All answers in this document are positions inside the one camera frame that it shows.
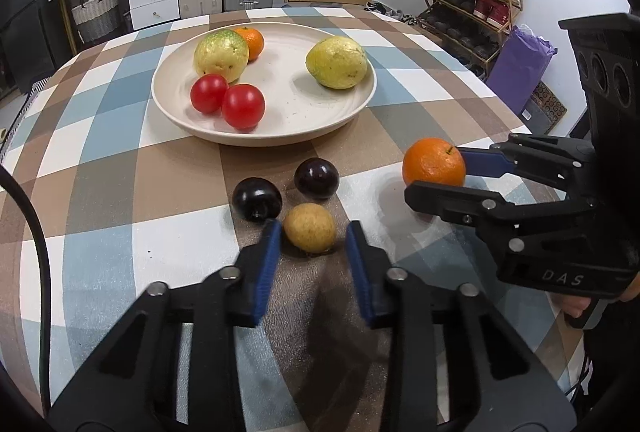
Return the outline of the person's right hand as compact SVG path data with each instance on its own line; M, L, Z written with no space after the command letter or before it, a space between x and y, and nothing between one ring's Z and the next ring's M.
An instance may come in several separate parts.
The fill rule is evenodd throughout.
M622 302L628 302L638 296L640 293L640 274L637 274L627 289L617 298ZM588 308L591 300L582 298L581 296L568 296L567 294L552 293L552 302L563 313L570 317L579 318Z

